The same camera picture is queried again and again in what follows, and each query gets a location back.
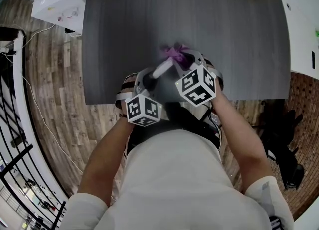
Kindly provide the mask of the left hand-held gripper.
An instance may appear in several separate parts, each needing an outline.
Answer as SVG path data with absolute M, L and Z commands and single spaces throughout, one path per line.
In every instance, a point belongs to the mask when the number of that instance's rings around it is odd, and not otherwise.
M 154 89 L 161 76 L 155 78 L 154 68 L 148 67 L 138 72 L 134 91 L 124 97 L 129 123 L 150 126 L 160 121 L 162 104 L 154 99 Z

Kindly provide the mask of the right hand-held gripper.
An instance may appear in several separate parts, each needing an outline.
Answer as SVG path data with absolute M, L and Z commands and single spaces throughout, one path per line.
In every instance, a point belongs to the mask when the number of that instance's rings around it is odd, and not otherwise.
M 174 60 L 178 74 L 186 74 L 176 81 L 180 96 L 195 107 L 216 97 L 216 75 L 204 67 L 204 58 L 198 51 L 184 50 L 186 60 Z

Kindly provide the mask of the person's left hand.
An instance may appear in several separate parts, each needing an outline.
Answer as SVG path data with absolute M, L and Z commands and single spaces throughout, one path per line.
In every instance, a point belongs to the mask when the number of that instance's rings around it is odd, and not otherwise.
M 121 86 L 121 93 L 133 92 L 137 73 L 127 76 Z

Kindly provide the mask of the person's right hand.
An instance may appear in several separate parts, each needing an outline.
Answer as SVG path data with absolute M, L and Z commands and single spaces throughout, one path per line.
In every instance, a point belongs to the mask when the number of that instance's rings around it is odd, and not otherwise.
M 213 66 L 213 64 L 207 59 L 206 56 L 202 55 L 202 57 L 203 57 L 203 59 L 204 59 L 204 61 L 205 61 L 205 63 L 206 63 L 206 67 L 207 67 L 208 71 L 209 71 L 210 73 L 213 73 L 213 74 L 216 75 L 216 80 L 217 80 L 217 82 L 218 82 L 218 84 L 219 84 L 219 87 L 220 87 L 220 89 L 223 91 L 223 89 L 224 89 L 224 82 L 223 82 L 223 75 L 222 75 L 222 73 L 221 73 L 220 71 L 218 71 L 218 70 Z

